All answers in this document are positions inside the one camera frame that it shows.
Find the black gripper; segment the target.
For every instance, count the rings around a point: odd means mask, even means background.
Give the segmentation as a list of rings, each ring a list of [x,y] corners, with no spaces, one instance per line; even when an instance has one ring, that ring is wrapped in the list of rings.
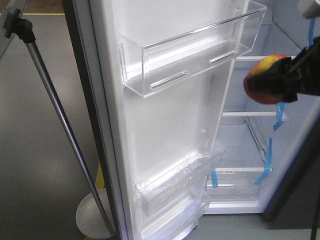
[[[267,77],[267,87],[263,90],[279,97],[281,102],[292,103],[298,100],[298,94],[320,95],[320,38],[303,48],[295,57],[287,56],[272,65],[260,75]]]

